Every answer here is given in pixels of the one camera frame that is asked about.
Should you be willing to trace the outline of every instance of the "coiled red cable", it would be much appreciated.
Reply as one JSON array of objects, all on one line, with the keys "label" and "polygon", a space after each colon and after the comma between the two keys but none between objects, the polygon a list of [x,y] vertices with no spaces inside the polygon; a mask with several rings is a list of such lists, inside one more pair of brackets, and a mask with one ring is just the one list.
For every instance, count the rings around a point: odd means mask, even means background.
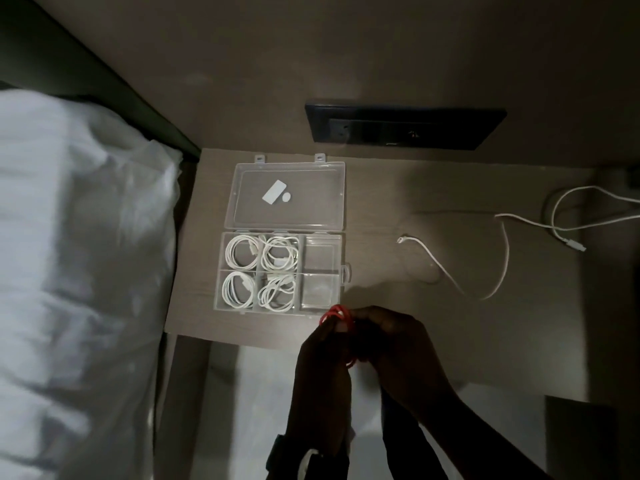
[{"label": "coiled red cable", "polygon": [[[322,315],[320,318],[320,325],[324,323],[325,320],[329,317],[338,317],[340,320],[347,324],[347,331],[349,333],[353,333],[355,331],[355,323],[353,322],[353,317],[351,316],[351,312],[349,309],[342,305],[334,305],[329,310]],[[356,363],[356,357],[350,358],[347,364],[347,368],[350,369]]]}]

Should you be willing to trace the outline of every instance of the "box lid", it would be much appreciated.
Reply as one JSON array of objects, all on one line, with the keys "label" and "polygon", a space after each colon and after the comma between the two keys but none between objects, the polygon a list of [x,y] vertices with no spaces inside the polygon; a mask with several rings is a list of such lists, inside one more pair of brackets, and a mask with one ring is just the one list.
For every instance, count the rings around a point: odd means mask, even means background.
[{"label": "box lid", "polygon": [[[289,193],[289,201],[285,201],[288,196],[283,200],[285,193]],[[344,227],[344,162],[238,163],[225,227],[341,231]]]}]

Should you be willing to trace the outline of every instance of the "white bedsheet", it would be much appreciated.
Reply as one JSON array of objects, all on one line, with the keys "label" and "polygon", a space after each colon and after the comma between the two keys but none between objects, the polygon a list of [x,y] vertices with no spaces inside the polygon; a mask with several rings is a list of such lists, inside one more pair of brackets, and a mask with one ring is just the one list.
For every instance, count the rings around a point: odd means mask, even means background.
[{"label": "white bedsheet", "polygon": [[149,477],[180,152],[0,91],[0,478]]}]

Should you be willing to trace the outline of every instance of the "clear plastic organizer box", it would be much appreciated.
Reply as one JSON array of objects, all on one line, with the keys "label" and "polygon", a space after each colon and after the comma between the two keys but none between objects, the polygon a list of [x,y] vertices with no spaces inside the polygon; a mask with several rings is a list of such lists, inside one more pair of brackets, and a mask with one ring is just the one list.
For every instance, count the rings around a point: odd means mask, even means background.
[{"label": "clear plastic organizer box", "polygon": [[[350,278],[349,266],[342,263],[342,234],[344,227],[343,162],[309,163],[254,163],[238,164],[229,197],[224,232],[220,242],[218,281],[214,307],[217,310],[287,315],[321,315],[340,302],[340,291]],[[263,200],[268,190],[280,181],[286,188],[273,203]],[[284,193],[290,194],[285,201]],[[237,265],[254,267],[242,270],[253,281],[253,302],[245,308],[229,306],[223,299],[223,283],[235,270],[228,265],[225,250],[238,235],[257,238],[257,246],[240,241],[235,247]],[[267,271],[262,265],[264,243],[274,236],[290,237],[297,249],[296,265],[286,271]],[[289,255],[285,248],[270,248],[272,258],[284,260]],[[292,307],[284,312],[261,306],[258,292],[268,283],[268,277],[288,274],[294,282],[293,293],[277,292],[270,301],[272,308],[285,303]],[[245,302],[251,295],[251,286],[241,276],[232,279],[238,300]]]}]

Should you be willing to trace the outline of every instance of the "hand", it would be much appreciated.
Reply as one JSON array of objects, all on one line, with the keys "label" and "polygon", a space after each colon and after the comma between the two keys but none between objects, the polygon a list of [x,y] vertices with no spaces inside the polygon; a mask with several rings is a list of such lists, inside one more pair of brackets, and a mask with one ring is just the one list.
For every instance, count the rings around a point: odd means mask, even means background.
[{"label": "hand", "polygon": [[340,450],[350,423],[346,331],[345,323],[329,318],[302,344],[287,424],[288,437],[330,456]]},{"label": "hand", "polygon": [[372,363],[380,385],[405,409],[418,417],[426,406],[456,397],[422,323],[379,306],[351,314],[358,358]]}]

